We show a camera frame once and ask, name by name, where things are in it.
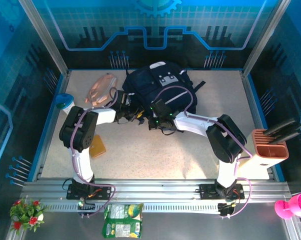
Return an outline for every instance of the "gear logo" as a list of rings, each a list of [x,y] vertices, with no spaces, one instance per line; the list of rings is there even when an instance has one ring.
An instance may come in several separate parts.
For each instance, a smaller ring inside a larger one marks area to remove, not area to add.
[[[181,4],[181,0],[131,0],[130,1],[140,14],[146,14],[147,17],[158,15],[164,17],[164,14],[170,14],[171,10],[176,9],[177,4]]]
[[[0,0],[0,13],[7,22],[13,24],[20,17],[20,3],[18,0]]]

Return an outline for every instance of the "black bracket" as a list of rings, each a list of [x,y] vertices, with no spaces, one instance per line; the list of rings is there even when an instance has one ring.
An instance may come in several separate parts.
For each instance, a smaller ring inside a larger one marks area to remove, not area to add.
[[[226,200],[245,199],[243,186],[241,184],[236,184],[234,190],[226,197]],[[200,184],[199,189],[196,189],[196,192],[199,193],[201,200],[225,200],[225,197],[220,196],[216,192],[216,186],[213,183]]]
[[[89,200],[108,200],[111,197],[112,194],[112,188],[108,186],[103,186],[103,187],[92,187],[92,192],[95,192],[97,190],[101,189],[98,191],[94,196],[90,197]],[[86,197],[88,195],[87,192],[83,192],[76,188],[74,184],[68,185],[67,189],[67,195],[66,199],[67,200],[80,200],[81,197]]]

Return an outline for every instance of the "snack bag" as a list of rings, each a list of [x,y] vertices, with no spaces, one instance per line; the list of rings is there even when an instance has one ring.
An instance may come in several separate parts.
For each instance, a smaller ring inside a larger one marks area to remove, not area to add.
[[[104,212],[104,238],[141,238],[144,204],[108,204]]]

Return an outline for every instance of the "pink watering can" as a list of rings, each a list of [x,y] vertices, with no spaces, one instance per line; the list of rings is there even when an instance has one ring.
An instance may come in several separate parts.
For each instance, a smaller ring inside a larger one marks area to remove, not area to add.
[[[288,202],[277,201],[275,203],[275,212],[282,219],[290,219],[293,215],[301,217],[301,193],[293,196]]]

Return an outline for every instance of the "backpack strap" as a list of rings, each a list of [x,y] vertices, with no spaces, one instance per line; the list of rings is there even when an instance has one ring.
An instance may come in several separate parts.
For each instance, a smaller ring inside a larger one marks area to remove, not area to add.
[[[196,93],[202,86],[204,86],[205,83],[206,83],[205,81],[201,81],[196,87],[194,87],[195,93]]]

